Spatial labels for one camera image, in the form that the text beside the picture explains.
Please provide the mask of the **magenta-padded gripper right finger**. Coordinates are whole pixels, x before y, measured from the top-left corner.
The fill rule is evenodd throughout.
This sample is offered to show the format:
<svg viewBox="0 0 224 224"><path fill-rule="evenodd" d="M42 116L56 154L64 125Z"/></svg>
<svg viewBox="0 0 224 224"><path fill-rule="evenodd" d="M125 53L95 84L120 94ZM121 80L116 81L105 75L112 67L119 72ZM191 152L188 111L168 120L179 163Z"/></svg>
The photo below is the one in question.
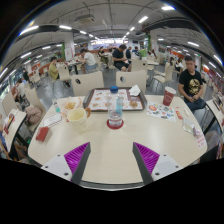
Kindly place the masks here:
<svg viewBox="0 0 224 224"><path fill-rule="evenodd" d="M168 154L158 154L136 142L133 143L133 154L145 185L182 169Z"/></svg>

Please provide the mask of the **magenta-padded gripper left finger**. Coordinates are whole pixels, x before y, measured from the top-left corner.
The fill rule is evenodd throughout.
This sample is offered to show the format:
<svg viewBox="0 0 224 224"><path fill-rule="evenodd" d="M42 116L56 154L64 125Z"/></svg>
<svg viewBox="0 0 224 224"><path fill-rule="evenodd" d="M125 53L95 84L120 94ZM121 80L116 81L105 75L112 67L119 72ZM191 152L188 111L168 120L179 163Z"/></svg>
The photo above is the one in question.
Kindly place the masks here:
<svg viewBox="0 0 224 224"><path fill-rule="evenodd" d="M90 152L90 143L84 143L64 155L55 155L42 169L79 185Z"/></svg>

